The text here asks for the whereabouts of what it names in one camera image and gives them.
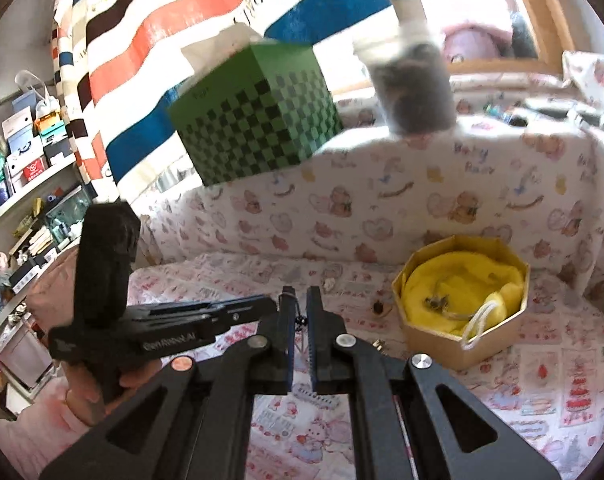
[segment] yellow cloth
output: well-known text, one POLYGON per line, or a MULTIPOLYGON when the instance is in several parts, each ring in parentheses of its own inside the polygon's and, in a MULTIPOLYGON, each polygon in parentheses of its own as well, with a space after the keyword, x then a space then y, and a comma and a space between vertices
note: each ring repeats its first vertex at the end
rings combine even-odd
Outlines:
POLYGON ((447 298, 449 314, 472 316, 487 301, 495 301, 486 320, 488 330, 515 314, 524 293, 524 279, 516 267, 485 254, 454 251, 418 266, 402 289, 407 319, 416 326, 461 335, 468 320, 448 319, 427 306, 427 298, 447 298))

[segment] checkered pattern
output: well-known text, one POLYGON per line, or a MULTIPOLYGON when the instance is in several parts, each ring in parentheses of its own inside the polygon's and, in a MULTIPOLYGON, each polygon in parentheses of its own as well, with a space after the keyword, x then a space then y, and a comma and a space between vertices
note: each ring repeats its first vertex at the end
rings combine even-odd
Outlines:
POLYGON ((179 136, 206 186, 299 164, 341 130, 319 71, 262 79, 179 136))

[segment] curtain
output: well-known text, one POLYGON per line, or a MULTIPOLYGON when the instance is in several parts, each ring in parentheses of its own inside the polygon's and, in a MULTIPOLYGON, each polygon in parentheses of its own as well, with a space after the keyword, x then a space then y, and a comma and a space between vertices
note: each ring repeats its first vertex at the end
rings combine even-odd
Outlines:
POLYGON ((390 5, 391 0, 56 0, 58 94, 85 182, 99 192, 112 173, 120 196, 132 202, 185 155, 166 113, 179 83, 194 73, 182 47, 233 22, 268 38, 316 44, 390 5))

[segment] green box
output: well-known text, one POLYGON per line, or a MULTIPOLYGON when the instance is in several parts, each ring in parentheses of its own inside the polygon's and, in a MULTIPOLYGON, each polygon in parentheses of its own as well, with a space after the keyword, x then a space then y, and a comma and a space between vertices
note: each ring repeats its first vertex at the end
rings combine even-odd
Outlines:
POLYGON ((312 46, 254 44, 169 108, 205 186, 299 164, 338 134, 312 46))

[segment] orange box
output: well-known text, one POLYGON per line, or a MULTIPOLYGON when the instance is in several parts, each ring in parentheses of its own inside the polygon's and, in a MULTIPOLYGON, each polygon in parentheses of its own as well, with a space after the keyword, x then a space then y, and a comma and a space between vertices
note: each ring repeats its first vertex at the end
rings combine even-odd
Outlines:
POLYGON ((526 311, 528 300, 530 272, 528 264, 513 253, 499 238, 455 235, 416 251, 406 262, 402 272, 393 280, 393 295, 402 330, 406 335, 407 346, 411 351, 430 355, 437 363, 453 370, 464 370, 508 348, 518 341, 522 315, 526 311), (472 251, 485 254, 497 262, 516 267, 524 276, 524 294, 519 311, 497 326, 486 330, 480 336, 476 346, 468 350, 462 349, 460 344, 462 338, 459 336, 420 328, 409 323, 401 301, 402 290, 413 271, 425 261, 451 251, 472 251))

